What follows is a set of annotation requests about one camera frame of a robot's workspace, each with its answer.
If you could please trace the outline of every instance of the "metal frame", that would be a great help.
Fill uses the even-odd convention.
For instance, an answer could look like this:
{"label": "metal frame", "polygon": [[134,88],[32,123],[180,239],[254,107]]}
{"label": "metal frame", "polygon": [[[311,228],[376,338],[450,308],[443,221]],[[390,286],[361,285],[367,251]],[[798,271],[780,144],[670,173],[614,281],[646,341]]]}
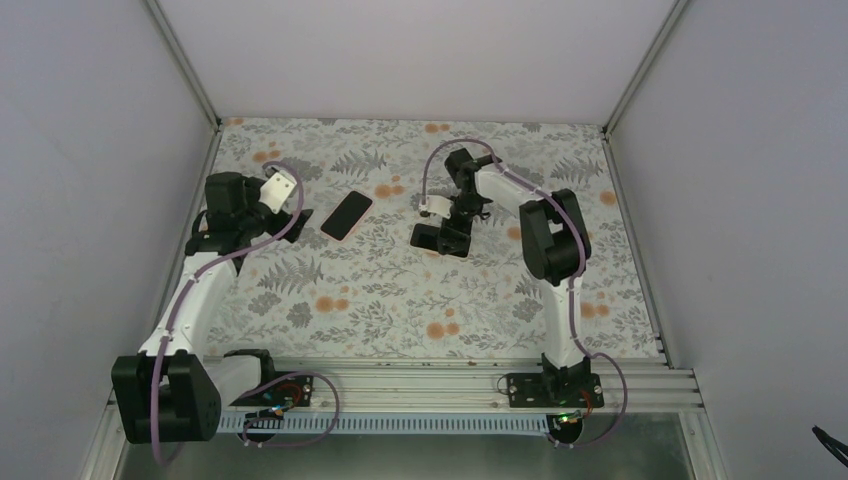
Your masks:
{"label": "metal frame", "polygon": [[[209,364],[218,358],[204,360]],[[510,408],[506,395],[498,393],[498,380],[507,373],[538,372],[535,359],[492,360],[474,364],[458,359],[394,360],[357,358],[277,358],[278,370],[320,371],[339,391],[347,413],[464,413],[464,414],[558,414],[561,408]],[[629,392],[628,412],[702,412],[703,403],[691,370],[671,370],[660,359],[622,360]],[[622,388],[618,374],[603,362],[593,364],[601,376],[606,405],[598,413],[618,413]],[[316,382],[307,412],[332,412],[330,390]],[[255,411],[255,407],[230,407],[229,411]]]}
{"label": "metal frame", "polygon": [[633,95],[639,89],[639,86],[642,85],[642,81],[645,80],[645,77],[654,65],[654,60],[656,60],[659,56],[689,3],[689,0],[676,0],[674,5],[672,5],[671,10],[668,12],[668,16],[666,16],[665,21],[663,21],[662,27],[660,27],[657,35],[654,37],[654,41],[651,42],[651,46],[648,47],[648,51],[645,52],[645,56],[642,57],[642,61],[639,63],[636,73],[633,74],[633,78],[630,79],[630,83],[627,84],[627,88],[624,89],[624,93],[621,95],[621,98],[618,99],[618,103],[615,104],[615,108],[604,127],[604,133],[607,135],[611,134],[612,131],[615,130],[615,127],[618,126],[618,122],[621,120],[621,117],[630,105],[630,101],[633,100]]}
{"label": "metal frame", "polygon": [[171,23],[168,22],[168,17],[165,16],[165,11],[162,10],[162,6],[159,5],[158,0],[142,0],[142,3],[147,7],[147,12],[150,14],[153,23],[156,24],[162,40],[168,46],[168,51],[176,62],[177,68],[179,68],[183,78],[185,78],[198,106],[203,110],[203,114],[206,116],[209,124],[212,125],[212,128],[217,129],[221,123],[221,118],[215,112],[212,101],[209,100],[209,96],[206,95],[206,91],[200,83],[200,78],[198,78],[197,73],[191,66],[191,62],[188,60],[188,56],[185,54],[179,40],[177,40],[174,29],[171,28]]}
{"label": "metal frame", "polygon": [[727,473],[707,413],[680,413],[680,426],[695,480],[726,480]]}
{"label": "metal frame", "polygon": [[627,196],[624,192],[624,186],[621,182],[621,175],[618,171],[618,165],[615,162],[615,155],[612,153],[612,146],[609,138],[603,140],[604,155],[607,157],[607,165],[609,165],[610,178],[612,179],[613,189],[615,190],[618,206],[621,209],[621,218],[624,221],[624,231],[627,233],[627,239],[630,241],[630,251],[633,254],[633,263],[636,266],[636,275],[639,277],[639,284],[642,286],[642,294],[645,297],[645,307],[648,309],[648,319],[654,328],[654,333],[657,334],[657,345],[660,352],[665,355],[670,368],[674,368],[676,364],[676,350],[673,339],[664,332],[663,320],[660,317],[654,293],[651,288],[651,281],[645,268],[645,259],[642,257],[642,249],[639,246],[639,240],[636,236],[636,230],[633,226],[633,219],[630,216],[630,206],[627,203]]}
{"label": "metal frame", "polygon": [[88,450],[88,457],[83,464],[80,478],[85,480],[115,478],[126,443],[118,407],[107,405],[94,434],[94,442]]}

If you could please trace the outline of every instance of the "smartphone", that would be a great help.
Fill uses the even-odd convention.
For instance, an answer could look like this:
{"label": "smartphone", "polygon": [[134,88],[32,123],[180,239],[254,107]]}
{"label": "smartphone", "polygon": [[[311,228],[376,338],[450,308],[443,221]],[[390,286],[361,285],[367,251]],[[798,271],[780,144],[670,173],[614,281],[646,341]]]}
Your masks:
{"label": "smartphone", "polygon": [[357,191],[348,193],[333,210],[333,213],[321,224],[321,231],[335,240],[343,241],[353,230],[353,227],[359,223],[359,220],[371,209],[373,203],[373,200]]}

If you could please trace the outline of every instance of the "black mounting bracket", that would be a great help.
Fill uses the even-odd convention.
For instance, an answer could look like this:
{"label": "black mounting bracket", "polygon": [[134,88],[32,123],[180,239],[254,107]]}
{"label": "black mounting bracket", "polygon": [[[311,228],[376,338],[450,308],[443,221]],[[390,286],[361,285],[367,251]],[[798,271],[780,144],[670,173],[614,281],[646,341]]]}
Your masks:
{"label": "black mounting bracket", "polygon": [[541,373],[510,373],[506,376],[512,408],[592,408],[604,406],[601,378],[591,372],[591,361],[557,369],[542,355]]}
{"label": "black mounting bracket", "polygon": [[[270,379],[282,377],[293,372],[275,372]],[[235,407],[257,407],[257,408],[272,408],[277,405],[285,405],[287,402],[292,402],[292,407],[308,407],[312,401],[312,389],[315,379],[312,376],[302,376],[290,378],[284,382],[280,382],[264,392],[257,393],[251,397],[240,398],[233,402]],[[296,385],[300,389],[300,399],[294,403],[294,393],[297,389],[289,388],[288,385]]]}

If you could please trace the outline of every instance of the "metal floor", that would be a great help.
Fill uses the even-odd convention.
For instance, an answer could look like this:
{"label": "metal floor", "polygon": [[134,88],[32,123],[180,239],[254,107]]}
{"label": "metal floor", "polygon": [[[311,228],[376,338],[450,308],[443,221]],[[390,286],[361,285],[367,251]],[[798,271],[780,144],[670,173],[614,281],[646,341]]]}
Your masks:
{"label": "metal floor", "polygon": [[[587,420],[594,438],[612,415]],[[132,479],[689,479],[694,478],[678,415],[628,415],[605,443],[554,450],[541,437],[331,435],[309,448],[244,447],[235,435],[186,445],[167,469],[149,445],[124,451],[116,478]]]}

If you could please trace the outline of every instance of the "table surface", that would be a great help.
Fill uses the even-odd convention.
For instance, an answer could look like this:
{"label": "table surface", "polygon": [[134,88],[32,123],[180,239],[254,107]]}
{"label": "table surface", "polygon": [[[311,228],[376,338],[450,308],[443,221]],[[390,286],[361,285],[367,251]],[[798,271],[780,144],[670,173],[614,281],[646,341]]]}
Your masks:
{"label": "table surface", "polygon": [[[445,140],[477,138],[532,182],[576,192],[592,243],[580,306],[586,346],[615,357],[658,356],[597,127],[273,118],[225,125],[213,171],[263,177],[264,162],[282,161],[303,178],[306,208],[315,213],[295,244],[247,257],[210,329],[208,354],[538,358],[542,303],[523,264],[516,217],[492,207],[475,223],[467,259],[409,245],[416,223],[438,224],[416,211],[427,156]],[[432,194],[455,193],[447,153],[431,168]],[[319,226],[351,190],[374,205],[337,242]]]}

